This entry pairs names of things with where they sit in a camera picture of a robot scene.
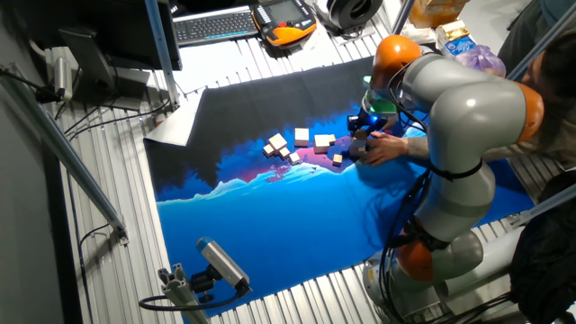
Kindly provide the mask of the bare human hand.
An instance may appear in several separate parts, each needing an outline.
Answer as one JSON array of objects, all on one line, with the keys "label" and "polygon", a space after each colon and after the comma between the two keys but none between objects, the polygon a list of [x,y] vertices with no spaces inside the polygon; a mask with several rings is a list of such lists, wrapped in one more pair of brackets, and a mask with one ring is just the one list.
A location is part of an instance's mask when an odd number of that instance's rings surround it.
[{"label": "bare human hand", "polygon": [[398,138],[383,132],[374,131],[367,140],[367,152],[361,160],[371,167],[391,161],[408,154],[408,140]]}]

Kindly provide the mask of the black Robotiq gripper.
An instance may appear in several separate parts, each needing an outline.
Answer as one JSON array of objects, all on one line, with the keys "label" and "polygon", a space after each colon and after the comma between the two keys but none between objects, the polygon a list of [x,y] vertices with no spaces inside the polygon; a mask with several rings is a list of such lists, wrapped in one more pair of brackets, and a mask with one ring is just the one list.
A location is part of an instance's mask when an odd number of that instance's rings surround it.
[{"label": "black Robotiq gripper", "polygon": [[358,115],[347,116],[347,130],[354,134],[358,129],[368,128],[368,133],[384,132],[389,128],[386,117],[376,112],[361,111]]}]

